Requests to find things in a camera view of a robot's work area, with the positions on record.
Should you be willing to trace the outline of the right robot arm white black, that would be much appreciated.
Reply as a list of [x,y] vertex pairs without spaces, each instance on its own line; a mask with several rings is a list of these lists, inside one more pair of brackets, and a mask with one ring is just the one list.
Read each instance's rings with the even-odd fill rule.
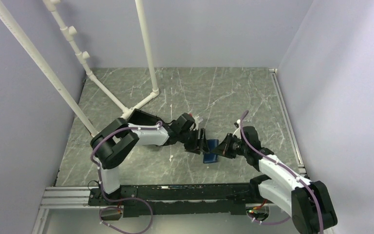
[[244,156],[261,173],[249,182],[254,202],[266,199],[289,215],[301,234],[321,234],[338,223],[326,185],[311,181],[286,166],[271,150],[262,147],[256,129],[239,128],[240,136],[227,134],[212,153],[226,158]]

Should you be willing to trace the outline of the blue leather card holder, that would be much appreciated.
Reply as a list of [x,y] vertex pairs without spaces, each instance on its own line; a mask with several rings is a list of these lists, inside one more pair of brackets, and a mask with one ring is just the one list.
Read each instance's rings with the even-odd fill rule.
[[211,151],[214,150],[219,145],[219,140],[208,139],[207,144],[208,144],[209,152],[203,154],[203,163],[204,164],[217,163],[218,155],[212,153]]

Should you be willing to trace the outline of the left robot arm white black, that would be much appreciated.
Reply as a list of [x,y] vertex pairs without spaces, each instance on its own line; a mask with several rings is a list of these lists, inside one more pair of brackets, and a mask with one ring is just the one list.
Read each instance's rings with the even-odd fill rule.
[[169,123],[138,109],[128,119],[115,119],[90,142],[93,150],[90,159],[97,165],[103,189],[101,198],[109,205],[119,201],[119,165],[135,146],[169,146],[180,142],[187,152],[205,154],[210,152],[205,133],[188,113]]

